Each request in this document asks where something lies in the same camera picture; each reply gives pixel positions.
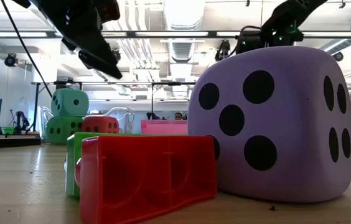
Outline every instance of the person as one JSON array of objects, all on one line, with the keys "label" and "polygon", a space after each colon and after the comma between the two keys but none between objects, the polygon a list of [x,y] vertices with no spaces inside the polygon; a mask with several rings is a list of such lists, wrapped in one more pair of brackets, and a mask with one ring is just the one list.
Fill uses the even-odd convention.
[{"label": "person", "polygon": [[176,113],[174,114],[174,119],[176,119],[176,120],[182,120],[182,113],[176,112]]}]

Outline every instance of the purple foam dice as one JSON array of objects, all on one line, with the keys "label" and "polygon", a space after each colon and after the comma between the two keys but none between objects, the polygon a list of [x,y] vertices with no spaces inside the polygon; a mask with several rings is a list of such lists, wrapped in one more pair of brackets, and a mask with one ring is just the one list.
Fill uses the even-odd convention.
[{"label": "purple foam dice", "polygon": [[320,202],[351,181],[351,104],[328,53],[270,47],[211,66],[194,87],[193,136],[213,136],[218,187],[247,197]]}]

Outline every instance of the wooden table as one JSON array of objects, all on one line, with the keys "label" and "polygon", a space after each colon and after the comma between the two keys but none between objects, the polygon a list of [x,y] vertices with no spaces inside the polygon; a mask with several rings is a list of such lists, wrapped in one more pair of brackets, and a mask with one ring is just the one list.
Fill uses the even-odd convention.
[{"label": "wooden table", "polygon": [[[78,201],[64,193],[65,152],[54,146],[0,149],[0,224],[81,223]],[[310,205],[220,194],[145,223],[351,223],[351,186],[336,200]]]}]

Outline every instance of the green plastic block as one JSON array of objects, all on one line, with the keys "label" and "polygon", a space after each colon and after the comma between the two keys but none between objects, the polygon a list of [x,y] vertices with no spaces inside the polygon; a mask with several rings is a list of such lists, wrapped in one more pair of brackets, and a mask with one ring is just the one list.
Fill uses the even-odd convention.
[{"label": "green plastic block", "polygon": [[49,119],[45,133],[51,144],[66,145],[69,136],[82,130],[83,119],[76,116],[54,116]]},{"label": "green plastic block", "polygon": [[66,179],[65,179],[65,193],[71,196],[80,196],[79,189],[75,182],[75,168],[77,161],[82,157],[82,140],[95,136],[110,136],[110,135],[124,135],[124,136],[147,136],[148,134],[106,134],[106,133],[84,133],[77,132],[70,136],[67,141],[67,155],[66,155]]},{"label": "green plastic block", "polygon": [[81,90],[59,89],[51,101],[54,116],[85,116],[88,111],[88,96]]}]

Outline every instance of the red plastic block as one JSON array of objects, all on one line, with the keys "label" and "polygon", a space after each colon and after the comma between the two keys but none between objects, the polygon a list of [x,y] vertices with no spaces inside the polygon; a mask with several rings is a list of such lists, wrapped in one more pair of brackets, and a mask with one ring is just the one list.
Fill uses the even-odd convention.
[{"label": "red plastic block", "polygon": [[99,136],[82,142],[85,224],[134,223],[216,195],[212,137]]},{"label": "red plastic block", "polygon": [[89,116],[82,124],[83,132],[119,133],[119,122],[109,116]]}]

